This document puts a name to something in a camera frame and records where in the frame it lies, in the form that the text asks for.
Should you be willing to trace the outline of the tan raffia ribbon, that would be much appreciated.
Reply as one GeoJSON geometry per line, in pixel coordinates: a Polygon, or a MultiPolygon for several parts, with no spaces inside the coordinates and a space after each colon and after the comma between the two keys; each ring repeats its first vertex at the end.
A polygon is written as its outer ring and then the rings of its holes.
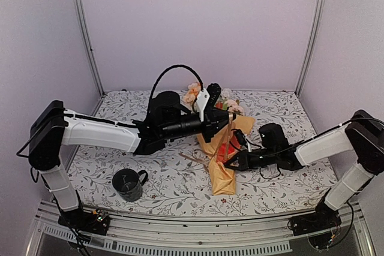
{"type": "Polygon", "coordinates": [[[234,113],[229,113],[229,120],[228,120],[228,124],[227,124],[227,128],[225,130],[225,133],[222,135],[222,138],[220,138],[220,142],[218,143],[218,146],[215,150],[214,153],[208,153],[208,156],[210,156],[210,159],[209,161],[208,160],[205,160],[205,159],[200,159],[200,158],[196,158],[194,156],[188,156],[186,154],[183,154],[182,152],[179,153],[179,156],[185,158],[185,159],[188,159],[192,162],[195,162],[195,163],[198,163],[200,165],[203,165],[203,168],[204,170],[208,173],[209,172],[209,169],[208,169],[208,166],[209,166],[209,163],[211,160],[216,160],[216,157],[217,157],[217,152],[218,152],[218,149],[219,147],[223,144],[223,143],[226,143],[227,145],[230,144],[230,139],[231,139],[231,130],[232,130],[232,126],[233,126],[233,120],[234,120],[234,113]]]}

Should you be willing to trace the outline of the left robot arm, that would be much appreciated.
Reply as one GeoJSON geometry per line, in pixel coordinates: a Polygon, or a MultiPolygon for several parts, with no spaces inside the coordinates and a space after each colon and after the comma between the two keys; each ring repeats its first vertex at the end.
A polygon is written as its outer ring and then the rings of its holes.
{"type": "Polygon", "coordinates": [[[165,148],[167,141],[201,134],[206,142],[235,120],[231,112],[212,104],[198,106],[191,112],[180,103],[151,101],[144,121],[127,123],[78,114],[64,108],[62,101],[52,101],[31,127],[31,136],[19,150],[18,157],[28,159],[40,172],[49,191],[66,212],[66,219],[76,228],[89,224],[89,215],[82,210],[80,197],[61,166],[62,146],[107,147],[151,155],[165,148]]]}

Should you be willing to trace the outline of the blue fake flower stem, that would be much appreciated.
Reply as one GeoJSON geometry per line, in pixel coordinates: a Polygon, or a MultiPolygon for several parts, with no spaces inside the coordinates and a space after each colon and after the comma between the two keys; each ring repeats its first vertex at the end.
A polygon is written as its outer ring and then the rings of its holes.
{"type": "Polygon", "coordinates": [[[232,96],[232,90],[231,89],[225,88],[225,89],[221,90],[221,98],[223,100],[225,100],[225,101],[229,100],[229,99],[231,99],[231,96],[232,96]]]}

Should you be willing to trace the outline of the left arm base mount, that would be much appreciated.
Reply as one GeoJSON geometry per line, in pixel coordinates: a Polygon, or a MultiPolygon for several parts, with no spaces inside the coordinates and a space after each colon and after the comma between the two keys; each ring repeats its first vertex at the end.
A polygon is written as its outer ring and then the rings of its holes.
{"type": "Polygon", "coordinates": [[[60,213],[58,224],[76,231],[84,231],[102,236],[107,235],[110,216],[106,211],[96,209],[92,212],[87,212],[83,210],[82,204],[79,204],[79,207],[72,211],[65,212],[59,206],[58,210],[60,213]]]}

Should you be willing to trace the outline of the pink rose fake stem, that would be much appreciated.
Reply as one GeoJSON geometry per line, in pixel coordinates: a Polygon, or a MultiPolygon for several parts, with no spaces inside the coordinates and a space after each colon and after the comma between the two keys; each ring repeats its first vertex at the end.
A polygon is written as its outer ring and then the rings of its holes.
{"type": "Polygon", "coordinates": [[[228,112],[234,113],[236,115],[245,115],[244,108],[241,107],[237,101],[228,99],[224,102],[224,104],[226,105],[226,110],[228,112]]]}

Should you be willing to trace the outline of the front aluminium rail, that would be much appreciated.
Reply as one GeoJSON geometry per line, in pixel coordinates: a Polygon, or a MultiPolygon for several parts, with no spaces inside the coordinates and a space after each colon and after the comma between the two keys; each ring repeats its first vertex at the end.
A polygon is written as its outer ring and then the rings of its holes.
{"type": "Polygon", "coordinates": [[[328,230],[294,235],[291,213],[186,217],[109,211],[106,235],[87,234],[84,255],[378,255],[357,202],[340,209],[333,246],[328,230]]]}

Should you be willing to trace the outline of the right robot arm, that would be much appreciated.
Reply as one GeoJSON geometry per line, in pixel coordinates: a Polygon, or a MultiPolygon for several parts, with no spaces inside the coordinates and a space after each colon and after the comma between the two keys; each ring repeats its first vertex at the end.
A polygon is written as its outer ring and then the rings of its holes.
{"type": "Polygon", "coordinates": [[[224,163],[237,171],[275,164],[280,170],[296,171],[328,159],[338,168],[338,181],[329,188],[310,217],[316,230],[324,229],[334,213],[370,181],[383,173],[383,121],[358,110],[347,121],[308,140],[290,144],[280,125],[259,128],[262,146],[243,149],[224,163]]]}

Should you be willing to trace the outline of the floral patterned tablecloth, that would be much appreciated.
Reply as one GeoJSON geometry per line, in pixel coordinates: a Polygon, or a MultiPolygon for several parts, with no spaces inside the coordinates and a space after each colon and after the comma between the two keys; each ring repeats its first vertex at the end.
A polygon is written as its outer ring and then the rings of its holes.
{"type": "MultiPolygon", "coordinates": [[[[96,117],[115,121],[145,118],[149,91],[113,91],[104,96],[96,117]]],[[[255,118],[250,134],[260,143],[258,128],[275,122],[283,127],[289,143],[306,140],[315,131],[293,92],[232,91],[245,114],[255,118]]],[[[236,172],[235,195],[213,195],[208,160],[196,136],[173,143],[150,156],[121,150],[80,146],[69,168],[72,185],[84,205],[133,213],[185,217],[259,216],[312,209],[337,182],[329,160],[321,160],[298,171],[275,165],[236,172]],[[124,201],[112,187],[120,169],[146,170],[149,179],[143,196],[134,203],[124,201]]]]}

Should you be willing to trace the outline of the orange wrapping paper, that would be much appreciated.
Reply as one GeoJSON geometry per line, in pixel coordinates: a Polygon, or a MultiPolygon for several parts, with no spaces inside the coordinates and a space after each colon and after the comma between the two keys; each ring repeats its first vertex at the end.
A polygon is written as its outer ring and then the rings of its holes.
{"type": "Polygon", "coordinates": [[[225,163],[227,162],[235,153],[237,153],[237,150],[231,145],[227,145],[226,143],[223,143],[217,152],[216,161],[225,163]]]}

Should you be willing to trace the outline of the left metal frame post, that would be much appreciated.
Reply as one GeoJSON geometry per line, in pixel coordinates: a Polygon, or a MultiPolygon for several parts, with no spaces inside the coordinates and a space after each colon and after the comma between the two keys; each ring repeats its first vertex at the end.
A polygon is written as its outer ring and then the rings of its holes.
{"type": "Polygon", "coordinates": [[[89,69],[91,72],[92,79],[94,81],[96,90],[99,94],[99,96],[103,96],[105,94],[103,84],[101,81],[101,76],[99,69],[97,67],[97,63],[95,60],[95,55],[94,55],[94,49],[91,43],[91,38],[89,35],[89,30],[86,22],[86,16],[85,16],[85,10],[83,7],[83,1],[82,0],[73,0],[74,1],[74,6],[75,6],[75,11],[77,14],[77,19],[79,22],[79,28],[80,28],[80,33],[82,36],[82,41],[84,44],[85,52],[86,52],[86,57],[88,59],[88,64],[89,64],[89,69]]]}

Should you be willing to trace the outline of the black mug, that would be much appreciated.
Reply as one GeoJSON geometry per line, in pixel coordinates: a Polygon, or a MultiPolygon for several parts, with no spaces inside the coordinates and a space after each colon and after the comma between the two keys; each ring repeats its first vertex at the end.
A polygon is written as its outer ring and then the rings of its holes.
{"type": "Polygon", "coordinates": [[[114,174],[112,186],[125,201],[134,202],[142,197],[143,186],[148,177],[149,174],[146,170],[136,172],[125,168],[114,174]]]}

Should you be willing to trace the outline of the cream rose fake stem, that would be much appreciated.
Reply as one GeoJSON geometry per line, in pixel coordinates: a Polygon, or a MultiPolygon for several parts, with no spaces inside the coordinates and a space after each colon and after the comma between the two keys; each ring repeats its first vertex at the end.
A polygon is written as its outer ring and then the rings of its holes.
{"type": "Polygon", "coordinates": [[[194,101],[197,99],[199,92],[201,91],[201,85],[198,82],[194,82],[188,85],[188,91],[183,96],[183,103],[191,110],[194,101]]]}

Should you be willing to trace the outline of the yellow wrapping paper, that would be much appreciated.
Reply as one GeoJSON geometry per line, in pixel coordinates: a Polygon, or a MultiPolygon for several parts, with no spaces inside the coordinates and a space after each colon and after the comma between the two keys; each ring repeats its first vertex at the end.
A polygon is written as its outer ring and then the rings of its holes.
{"type": "Polygon", "coordinates": [[[224,163],[231,159],[240,148],[234,135],[235,129],[240,129],[244,134],[249,135],[254,123],[254,118],[239,115],[225,125],[209,143],[203,139],[203,135],[197,136],[201,150],[209,156],[208,173],[214,195],[234,195],[236,193],[235,171],[225,168],[224,163]]]}

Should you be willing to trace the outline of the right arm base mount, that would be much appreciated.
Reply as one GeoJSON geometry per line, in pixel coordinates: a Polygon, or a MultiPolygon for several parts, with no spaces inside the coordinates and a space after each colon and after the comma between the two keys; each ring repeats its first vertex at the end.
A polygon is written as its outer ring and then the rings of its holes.
{"type": "Polygon", "coordinates": [[[335,228],[335,231],[323,233],[317,236],[311,236],[308,238],[308,242],[312,248],[317,251],[329,250],[337,245],[341,244],[344,239],[349,235],[353,221],[355,218],[355,211],[353,206],[346,202],[351,211],[350,224],[340,238],[341,231],[341,218],[337,210],[328,208],[323,202],[319,203],[315,211],[302,216],[293,216],[287,222],[287,228],[293,232],[294,236],[300,236],[308,233],[319,232],[326,229],[335,228]]]}

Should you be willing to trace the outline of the green leafy fake stem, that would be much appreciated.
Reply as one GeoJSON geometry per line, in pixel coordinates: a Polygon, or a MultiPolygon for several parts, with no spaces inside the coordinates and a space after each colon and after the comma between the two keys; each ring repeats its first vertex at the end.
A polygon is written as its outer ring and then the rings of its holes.
{"type": "Polygon", "coordinates": [[[224,104],[225,100],[222,98],[219,98],[219,100],[216,102],[215,107],[218,109],[226,110],[226,105],[224,104]]]}

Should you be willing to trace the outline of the right metal frame post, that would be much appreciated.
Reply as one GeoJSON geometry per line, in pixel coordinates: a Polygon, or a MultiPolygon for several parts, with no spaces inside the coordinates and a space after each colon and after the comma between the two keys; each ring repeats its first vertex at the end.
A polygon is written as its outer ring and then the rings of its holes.
{"type": "Polygon", "coordinates": [[[322,14],[323,14],[325,1],[326,0],[316,0],[313,21],[312,21],[311,29],[310,29],[310,33],[309,33],[309,39],[308,39],[308,43],[307,43],[307,46],[305,49],[304,59],[302,62],[302,66],[301,66],[300,73],[299,73],[299,78],[298,78],[298,81],[296,83],[296,88],[295,88],[295,95],[298,98],[300,98],[302,95],[302,92],[304,90],[305,81],[307,79],[307,76],[308,76],[308,73],[310,70],[311,59],[313,57],[313,53],[314,53],[314,49],[315,49],[315,45],[316,45],[317,35],[319,32],[320,23],[322,20],[322,14]]]}

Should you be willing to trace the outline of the metal frame post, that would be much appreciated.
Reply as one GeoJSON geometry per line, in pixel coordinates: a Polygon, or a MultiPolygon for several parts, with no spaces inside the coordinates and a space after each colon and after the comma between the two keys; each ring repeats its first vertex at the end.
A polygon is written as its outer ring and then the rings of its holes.
{"type": "Polygon", "coordinates": [[[311,59],[313,57],[313,53],[314,53],[314,49],[315,49],[315,45],[316,45],[317,35],[319,32],[320,23],[322,20],[322,14],[323,14],[325,1],[326,0],[316,0],[313,21],[312,21],[311,29],[310,29],[310,33],[309,33],[309,39],[308,39],[308,43],[307,43],[307,46],[305,49],[304,59],[302,62],[302,66],[301,66],[300,73],[299,73],[299,78],[298,78],[298,81],[296,83],[296,88],[295,88],[295,95],[298,98],[300,98],[302,95],[302,92],[304,90],[305,81],[307,79],[307,76],[308,76],[308,73],[310,70],[311,59]]]}
{"type": "Polygon", "coordinates": [[[83,7],[83,1],[82,0],[73,0],[74,1],[74,6],[75,6],[75,11],[77,14],[77,19],[79,22],[79,28],[80,28],[80,33],[82,36],[82,41],[84,44],[85,52],[86,52],[86,57],[88,59],[88,64],[89,64],[89,69],[91,72],[92,79],[94,81],[96,90],[99,94],[99,96],[103,96],[105,94],[103,84],[101,81],[101,76],[99,69],[97,67],[97,63],[95,60],[95,55],[94,55],[94,49],[91,43],[91,38],[89,35],[89,30],[86,22],[86,16],[85,16],[85,10],[83,7]]]}

